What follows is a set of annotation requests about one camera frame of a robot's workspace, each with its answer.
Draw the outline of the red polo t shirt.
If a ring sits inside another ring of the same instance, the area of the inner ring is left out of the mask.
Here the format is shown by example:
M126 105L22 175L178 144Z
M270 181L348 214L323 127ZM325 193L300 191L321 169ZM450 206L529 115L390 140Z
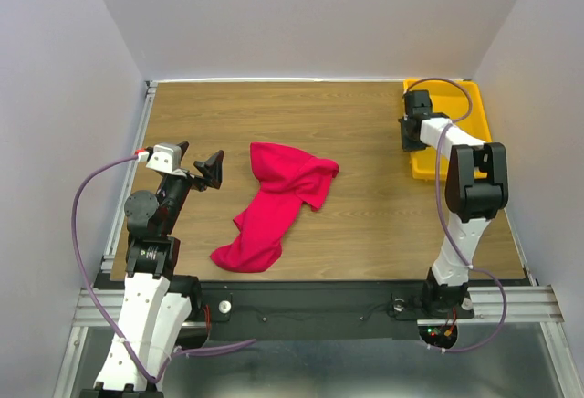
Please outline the red polo t shirt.
M238 236L210 255L218 267L235 273L261 273L274 265L301 207L319 210L339 173L333 160L269 142L250 144L250 164L258 191L234 218Z

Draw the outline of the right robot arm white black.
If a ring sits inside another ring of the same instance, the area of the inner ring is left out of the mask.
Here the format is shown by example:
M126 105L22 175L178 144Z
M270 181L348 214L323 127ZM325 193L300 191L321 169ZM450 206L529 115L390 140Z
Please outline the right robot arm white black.
M444 241L422 286L425 313L446 313L461 307L480 238L508 202L506 148L480 140L458 127L446 114L435 112L426 90L404 93L402 148L436 150L436 161L448 161L445 185L435 183L436 205Z

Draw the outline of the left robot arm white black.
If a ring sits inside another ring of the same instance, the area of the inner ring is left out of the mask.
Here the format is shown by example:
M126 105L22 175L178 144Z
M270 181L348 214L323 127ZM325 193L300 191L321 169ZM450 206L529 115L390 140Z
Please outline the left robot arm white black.
M173 356L182 324L202 307L198 278L174 273L181 242L172 236L191 190L218 189L224 152L194 162L196 173L182 168L186 141L137 150L161 176L156 191L139 190L124 204L128 231L124 292L120 315L113 319L97 298L95 307L114 330L104 364L83 397L160 397L162 379Z

